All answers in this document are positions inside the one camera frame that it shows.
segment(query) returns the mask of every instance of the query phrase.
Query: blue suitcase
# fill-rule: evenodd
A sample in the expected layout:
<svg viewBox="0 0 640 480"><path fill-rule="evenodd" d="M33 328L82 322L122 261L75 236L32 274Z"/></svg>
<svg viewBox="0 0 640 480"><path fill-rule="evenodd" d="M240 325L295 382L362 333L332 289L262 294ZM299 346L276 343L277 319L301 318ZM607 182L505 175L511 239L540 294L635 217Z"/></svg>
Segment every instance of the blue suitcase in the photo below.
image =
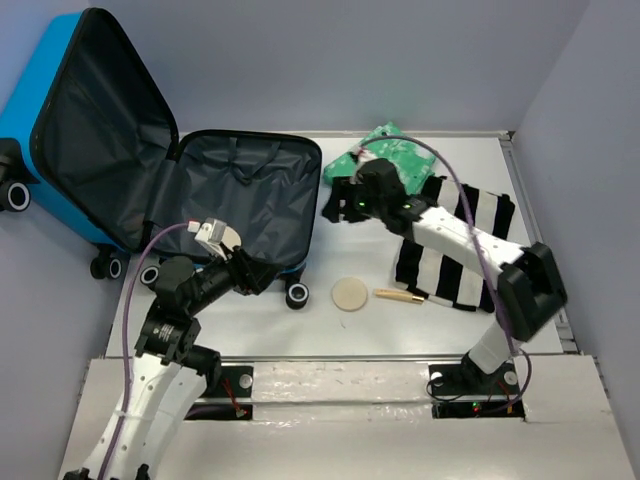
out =
<svg viewBox="0 0 640 480"><path fill-rule="evenodd" d="M51 22L0 116L0 208L22 211L32 195L99 247L95 277L117 276L116 252L140 252L162 227L215 217L250 255L299 280L320 173L319 147L301 137L203 130L179 139L142 60L98 8ZM156 252L206 260L187 232Z"/></svg>

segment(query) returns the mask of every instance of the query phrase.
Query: gray wall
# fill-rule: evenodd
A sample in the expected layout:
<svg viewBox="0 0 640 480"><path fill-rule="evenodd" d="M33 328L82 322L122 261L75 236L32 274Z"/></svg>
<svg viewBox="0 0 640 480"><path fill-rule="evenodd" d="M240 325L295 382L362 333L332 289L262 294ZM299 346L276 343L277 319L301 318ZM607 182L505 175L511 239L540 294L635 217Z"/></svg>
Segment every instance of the gray wall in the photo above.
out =
<svg viewBox="0 0 640 480"><path fill-rule="evenodd" d="M515 129L588 0L91 0L182 131Z"/></svg>
<svg viewBox="0 0 640 480"><path fill-rule="evenodd" d="M579 345L599 357L640 476L640 2L593 0L518 133Z"/></svg>
<svg viewBox="0 0 640 480"><path fill-rule="evenodd" d="M53 15L83 0L0 0L0 109ZM119 285L95 249L36 205L0 214L0 478L56 478L87 360L104 349Z"/></svg>

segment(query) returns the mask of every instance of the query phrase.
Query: striped fabric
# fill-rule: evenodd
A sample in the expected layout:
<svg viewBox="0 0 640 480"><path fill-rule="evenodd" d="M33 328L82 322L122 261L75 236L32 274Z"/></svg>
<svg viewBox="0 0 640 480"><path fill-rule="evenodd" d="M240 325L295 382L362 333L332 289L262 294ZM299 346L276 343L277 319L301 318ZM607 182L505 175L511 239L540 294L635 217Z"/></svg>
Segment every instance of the striped fabric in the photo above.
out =
<svg viewBox="0 0 640 480"><path fill-rule="evenodd" d="M498 196L469 185L463 185L463 188L476 226L506 239L515 210L509 196ZM422 195L436 200L438 205L464 220L456 185L446 177L427 179ZM408 291L442 305L467 311L478 308L490 313L494 311L489 291L479 275L435 250L407 240L400 248L395 279Z"/></svg>

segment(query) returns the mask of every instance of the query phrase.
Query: white platform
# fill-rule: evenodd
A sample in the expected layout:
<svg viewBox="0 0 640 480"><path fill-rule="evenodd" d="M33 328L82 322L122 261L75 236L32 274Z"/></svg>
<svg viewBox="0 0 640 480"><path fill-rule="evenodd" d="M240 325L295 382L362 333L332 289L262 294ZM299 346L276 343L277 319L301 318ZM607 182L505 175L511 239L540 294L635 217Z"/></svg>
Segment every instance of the white platform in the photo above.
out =
<svg viewBox="0 0 640 480"><path fill-rule="evenodd" d="M254 420L184 422L154 480L632 480L592 359L533 366L522 422L433 419L424 363L258 363ZM120 360L91 363L60 478L82 465L121 388Z"/></svg>
<svg viewBox="0 0 640 480"><path fill-rule="evenodd" d="M314 138L323 151L323 163L332 162L357 139ZM455 167L463 182L495 193L508 193L517 204L514 188L497 138L422 138ZM438 175L446 174L437 165ZM318 212L329 188L321 187ZM529 244L520 209L516 209L509 240ZM431 302L422 306L370 298L355 313L338 310L330 298L342 277L362 279L370 290L389 287L401 240L370 220L363 224L333 225L316 219L313 241L303 276L311 291L308 305L289 310L276 282L259 297L228 294L198 315L202 332L198 344L219 350L223 357L352 357L461 355L482 335L494 317L467 313ZM133 265L128 275L132 275ZM136 341L153 294L136 284L130 315L129 348ZM121 325L124 293L107 348L107 356L122 355ZM531 353L558 353L562 347L553 325L544 328L527 346Z"/></svg>

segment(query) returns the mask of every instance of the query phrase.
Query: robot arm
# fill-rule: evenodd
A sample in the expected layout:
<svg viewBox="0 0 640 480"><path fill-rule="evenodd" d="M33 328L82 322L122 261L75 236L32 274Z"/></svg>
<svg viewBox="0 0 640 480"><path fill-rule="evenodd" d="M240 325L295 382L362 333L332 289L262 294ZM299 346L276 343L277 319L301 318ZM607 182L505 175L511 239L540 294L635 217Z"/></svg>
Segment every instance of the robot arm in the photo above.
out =
<svg viewBox="0 0 640 480"><path fill-rule="evenodd" d="M407 195L395 166L367 150L354 155L352 177L335 178L322 215L331 222L380 219L387 229L433 248L483 275L468 225L420 195ZM515 346L529 341L566 303L567 296L549 247L524 247L475 229L480 250L507 313ZM458 379L483 382L511 358L505 332L493 324L464 356Z"/></svg>
<svg viewBox="0 0 640 480"><path fill-rule="evenodd" d="M67 473L64 480L153 478L188 410L218 384L220 354L194 345L200 332L195 315L232 289L260 294L281 270L249 257L240 247L229 250L221 243L225 228L223 222L207 219L194 231L196 241L217 254L204 268L196 270L186 257L160 266L156 299L135 345L127 412L121 411L121 396L82 469Z"/></svg>

